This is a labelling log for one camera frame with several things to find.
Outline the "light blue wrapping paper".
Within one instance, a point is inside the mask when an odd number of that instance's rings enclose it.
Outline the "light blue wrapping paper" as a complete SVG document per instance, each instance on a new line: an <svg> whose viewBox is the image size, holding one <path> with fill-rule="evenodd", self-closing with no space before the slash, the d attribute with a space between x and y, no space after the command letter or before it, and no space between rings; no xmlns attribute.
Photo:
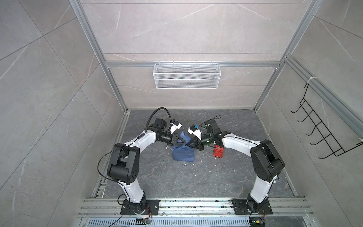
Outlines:
<svg viewBox="0 0 363 227"><path fill-rule="evenodd" d="M194 162L195 152L194 149L185 145L173 146L172 157L174 161L187 161Z"/></svg>

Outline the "red tape dispenser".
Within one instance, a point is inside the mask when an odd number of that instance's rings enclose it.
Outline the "red tape dispenser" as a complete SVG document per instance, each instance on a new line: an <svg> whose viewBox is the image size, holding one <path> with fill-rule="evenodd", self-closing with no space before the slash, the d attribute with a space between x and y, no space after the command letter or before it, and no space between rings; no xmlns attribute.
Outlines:
<svg viewBox="0 0 363 227"><path fill-rule="evenodd" d="M214 145L213 156L216 158L222 158L224 154L224 148L219 145Z"/></svg>

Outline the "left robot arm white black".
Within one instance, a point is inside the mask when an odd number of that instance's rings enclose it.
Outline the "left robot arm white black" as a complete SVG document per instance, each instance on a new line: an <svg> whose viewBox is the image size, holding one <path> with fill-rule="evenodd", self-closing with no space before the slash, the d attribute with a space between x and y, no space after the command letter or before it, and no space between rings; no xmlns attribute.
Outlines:
<svg viewBox="0 0 363 227"><path fill-rule="evenodd" d="M176 120L172 120L167 126L166 121L158 118L135 139L125 144L115 144L107 168L107 176L123 189L126 202L130 205L139 209L144 209L146 206L145 193L137 180L140 154L156 141L170 146L177 145L178 141L184 144L185 140L180 139L179 134L175 132L181 127L182 124Z"/></svg>

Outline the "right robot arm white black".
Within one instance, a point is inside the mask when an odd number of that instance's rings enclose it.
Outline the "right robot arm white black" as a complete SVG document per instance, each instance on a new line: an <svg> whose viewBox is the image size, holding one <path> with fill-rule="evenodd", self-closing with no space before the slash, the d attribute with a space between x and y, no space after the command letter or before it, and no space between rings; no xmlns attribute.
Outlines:
<svg viewBox="0 0 363 227"><path fill-rule="evenodd" d="M253 141L236 136L228 131L221 131L214 119L204 123L206 133L202 133L200 126L191 125L187 132L194 138L187 143L191 148L202 151L206 145L218 145L239 151L251 158L256 180L253 189L248 194L246 207L250 213L258 213L268 202L268 193L278 175L285 168L280 154L269 140Z"/></svg>

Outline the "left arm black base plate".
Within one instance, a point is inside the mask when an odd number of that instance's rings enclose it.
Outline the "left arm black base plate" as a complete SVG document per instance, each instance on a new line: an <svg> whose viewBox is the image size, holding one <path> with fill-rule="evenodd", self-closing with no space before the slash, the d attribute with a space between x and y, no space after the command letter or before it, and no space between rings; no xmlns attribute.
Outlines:
<svg viewBox="0 0 363 227"><path fill-rule="evenodd" d="M121 215L157 215L160 200L142 200L140 203L133 203L124 200L121 205Z"/></svg>

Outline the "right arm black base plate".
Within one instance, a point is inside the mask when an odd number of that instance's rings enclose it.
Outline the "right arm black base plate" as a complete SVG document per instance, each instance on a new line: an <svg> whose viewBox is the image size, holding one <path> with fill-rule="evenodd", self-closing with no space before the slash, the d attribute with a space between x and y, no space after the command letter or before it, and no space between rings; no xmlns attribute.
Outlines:
<svg viewBox="0 0 363 227"><path fill-rule="evenodd" d="M273 214L268 199L265 199L262 203L257 203L254 199L232 199L232 205L236 215Z"/></svg>

